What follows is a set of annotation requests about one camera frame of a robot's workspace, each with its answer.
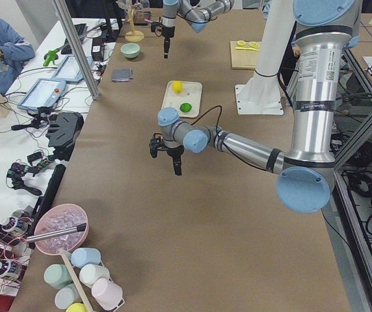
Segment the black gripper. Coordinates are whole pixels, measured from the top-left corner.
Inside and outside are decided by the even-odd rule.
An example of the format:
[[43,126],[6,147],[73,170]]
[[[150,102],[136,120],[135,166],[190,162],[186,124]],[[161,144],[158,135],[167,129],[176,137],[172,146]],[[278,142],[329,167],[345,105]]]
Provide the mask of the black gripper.
[[164,37],[163,57],[167,59],[170,50],[170,40],[174,37],[175,33],[175,18],[163,16],[161,23],[162,35]]
[[174,173],[177,176],[181,176],[182,175],[181,156],[184,153],[184,147],[183,146],[178,146],[176,148],[167,148],[166,153],[167,153],[168,156],[170,156],[172,158]]

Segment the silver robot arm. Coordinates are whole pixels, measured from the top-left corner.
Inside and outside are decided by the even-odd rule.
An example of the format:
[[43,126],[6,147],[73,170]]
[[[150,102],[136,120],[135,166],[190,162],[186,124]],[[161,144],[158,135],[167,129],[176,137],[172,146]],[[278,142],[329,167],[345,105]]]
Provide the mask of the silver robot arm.
[[161,20],[164,37],[163,57],[168,58],[170,41],[174,37],[176,18],[183,18],[191,28],[199,33],[213,18],[229,12],[234,1],[220,0],[205,7],[193,6],[190,1],[163,1],[163,17]]
[[289,209],[314,213],[330,199],[335,158],[330,150],[332,121],[343,50],[358,41],[360,1],[274,1],[269,9],[253,77],[239,84],[239,114],[280,114],[280,65],[286,47],[300,48],[291,100],[293,134],[289,151],[281,151],[222,129],[193,126],[175,108],[157,115],[161,134],[150,140],[150,154],[167,153],[177,175],[185,150],[200,153],[211,146],[244,163],[278,175],[276,193]]

